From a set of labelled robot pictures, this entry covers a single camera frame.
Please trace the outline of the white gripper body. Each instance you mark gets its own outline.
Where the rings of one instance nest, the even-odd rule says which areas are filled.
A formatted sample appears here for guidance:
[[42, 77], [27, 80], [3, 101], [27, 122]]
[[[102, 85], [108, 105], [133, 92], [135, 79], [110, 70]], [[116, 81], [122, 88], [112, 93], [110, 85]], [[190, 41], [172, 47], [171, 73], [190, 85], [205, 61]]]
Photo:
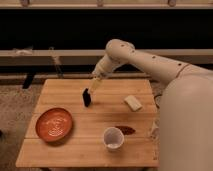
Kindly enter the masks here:
[[115, 70], [115, 68], [116, 62], [108, 55], [105, 55], [96, 64], [92, 75], [100, 79], [107, 78]]

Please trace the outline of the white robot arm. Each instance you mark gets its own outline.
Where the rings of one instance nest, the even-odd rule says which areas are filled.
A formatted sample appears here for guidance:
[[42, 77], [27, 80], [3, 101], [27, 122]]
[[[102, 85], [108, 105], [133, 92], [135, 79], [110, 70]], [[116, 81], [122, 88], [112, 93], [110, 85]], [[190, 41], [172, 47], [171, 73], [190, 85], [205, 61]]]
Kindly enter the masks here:
[[213, 71], [112, 39], [93, 70], [89, 91], [126, 63], [166, 85], [159, 110], [158, 171], [213, 171]]

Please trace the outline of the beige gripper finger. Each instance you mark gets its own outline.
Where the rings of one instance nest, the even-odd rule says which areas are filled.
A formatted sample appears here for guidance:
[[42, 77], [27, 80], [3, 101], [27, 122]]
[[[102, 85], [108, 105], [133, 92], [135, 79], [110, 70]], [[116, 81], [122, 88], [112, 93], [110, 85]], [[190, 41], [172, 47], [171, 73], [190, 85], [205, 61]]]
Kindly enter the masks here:
[[101, 84], [101, 79], [98, 77], [95, 77], [92, 79], [91, 84], [89, 86], [88, 92], [93, 93]]

